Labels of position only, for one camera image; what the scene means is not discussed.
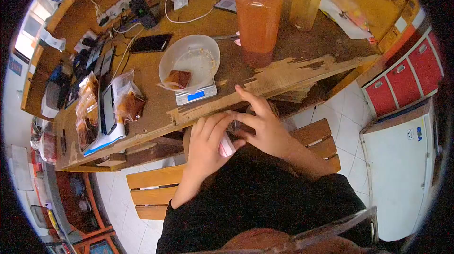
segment wooden table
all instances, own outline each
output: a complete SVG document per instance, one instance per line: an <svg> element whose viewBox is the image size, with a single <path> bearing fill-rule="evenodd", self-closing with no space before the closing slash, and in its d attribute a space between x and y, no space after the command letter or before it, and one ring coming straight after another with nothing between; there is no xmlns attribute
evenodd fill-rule
<svg viewBox="0 0 454 254"><path fill-rule="evenodd" d="M55 118L55 133L57 137L60 137L63 135L63 129L65 130L67 151L65 155L62 155L58 140L57 152L60 158L56 169L64 171L115 170L115 168L84 167L82 165L178 131L192 125L201 116L244 106L246 103L241 103L239 95L235 92L235 84L245 86L247 90L269 98L358 66L370 66L380 57L366 40L349 39L337 24L321 12L317 14L311 31L296 30L288 22L291 2L292 0L283 0L274 59L268 67L258 70L249 68L241 62L239 48L233 41L218 41L221 64L214 77L218 95L206 100L178 107L173 92L156 86L160 82L159 61L164 53L131 54L124 72L130 69L135 70L134 82L147 99L143 117L137 122L129 124L125 139L84 157L79 152L75 130L76 105L73 104L69 109L61 110ZM167 9L171 19L184 21L206 13L212 5L213 0L189 0L188 7L174 12L169 4ZM141 26L137 26L126 35L132 37L139 32L140 28ZM173 37L170 45L172 45L175 41L188 35L232 35L237 31L236 14L214 9L205 18L189 24L171 23L164 17L158 26L143 31L140 37L171 33ZM123 52L126 47L121 42L115 42L115 45L118 53ZM106 52L108 49L110 49L110 42L106 43L103 51ZM120 59L121 57L114 58L113 71L117 68Z"/></svg>

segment wooden chair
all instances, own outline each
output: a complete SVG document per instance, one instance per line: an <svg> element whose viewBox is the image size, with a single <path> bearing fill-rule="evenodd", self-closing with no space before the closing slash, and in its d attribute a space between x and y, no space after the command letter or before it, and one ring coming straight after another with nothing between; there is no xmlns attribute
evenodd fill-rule
<svg viewBox="0 0 454 254"><path fill-rule="evenodd" d="M326 119L290 133L308 149L328 160L336 171L341 170L339 156ZM180 183L186 164L153 171L128 174L126 179L131 197L141 219L164 219L167 204Z"/></svg>

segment white refrigerator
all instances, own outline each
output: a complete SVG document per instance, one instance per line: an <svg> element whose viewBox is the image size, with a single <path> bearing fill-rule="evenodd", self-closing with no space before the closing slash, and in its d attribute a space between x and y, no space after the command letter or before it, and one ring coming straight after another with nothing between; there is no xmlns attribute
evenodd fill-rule
<svg viewBox="0 0 454 254"><path fill-rule="evenodd" d="M360 138L377 206L378 236L402 239L417 230L432 193L436 125L432 99L367 126Z"/></svg>

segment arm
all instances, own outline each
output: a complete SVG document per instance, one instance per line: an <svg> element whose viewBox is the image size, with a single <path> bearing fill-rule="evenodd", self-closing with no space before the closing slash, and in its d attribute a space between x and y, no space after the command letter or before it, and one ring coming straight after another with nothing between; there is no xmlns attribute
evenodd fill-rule
<svg viewBox="0 0 454 254"><path fill-rule="evenodd" d="M188 165L171 201L174 209L194 198L200 190L201 183L231 158L220 156L218 149L224 131L234 119L235 112L226 111L208 119L202 117L192 127ZM245 140L237 140L233 145L239 149L245 143Z"/></svg>
<svg viewBox="0 0 454 254"><path fill-rule="evenodd" d="M312 181L336 172L332 165L290 136L264 98L257 97L238 85L235 89L241 99L252 105L256 113L256 116L245 113L235 114L238 121L256 131L255 135L240 131L238 133L240 137L261 151L287 161L297 172Z"/></svg>

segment clear plastic bowl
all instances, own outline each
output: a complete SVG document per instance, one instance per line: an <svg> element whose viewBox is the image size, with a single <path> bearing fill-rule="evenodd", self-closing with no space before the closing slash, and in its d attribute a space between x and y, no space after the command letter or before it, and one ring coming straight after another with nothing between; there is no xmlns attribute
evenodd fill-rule
<svg viewBox="0 0 454 254"><path fill-rule="evenodd" d="M173 91L194 93L210 83L220 61L219 46L211 37L200 34L186 36L173 43L162 56L159 78L163 83L171 70L188 71L192 74L189 84L184 89Z"/></svg>

